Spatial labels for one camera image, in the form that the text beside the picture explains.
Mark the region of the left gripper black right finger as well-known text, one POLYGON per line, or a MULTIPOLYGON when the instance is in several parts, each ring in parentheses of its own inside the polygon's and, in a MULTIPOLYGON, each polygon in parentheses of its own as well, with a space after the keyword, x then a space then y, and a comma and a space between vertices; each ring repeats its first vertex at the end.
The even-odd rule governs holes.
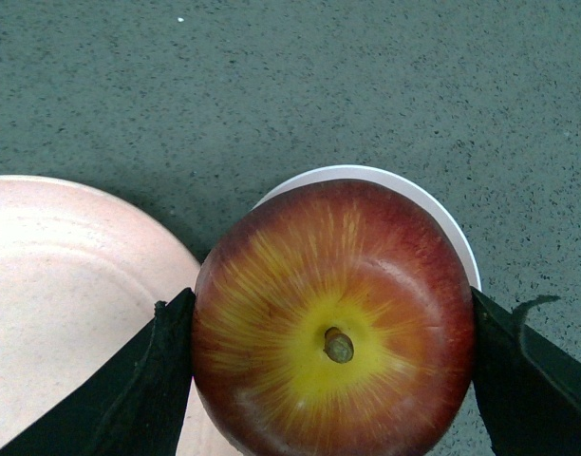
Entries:
POLYGON ((508 312, 474 290, 479 414, 496 455, 581 455, 581 363, 526 325, 540 295, 508 312))

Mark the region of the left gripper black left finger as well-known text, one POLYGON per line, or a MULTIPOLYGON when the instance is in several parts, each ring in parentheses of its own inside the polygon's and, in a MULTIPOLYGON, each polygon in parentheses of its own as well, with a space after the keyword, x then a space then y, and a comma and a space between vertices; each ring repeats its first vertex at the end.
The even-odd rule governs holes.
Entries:
POLYGON ((82 385, 0 448, 1 455, 173 455, 192 381, 195 295, 153 319, 82 385))

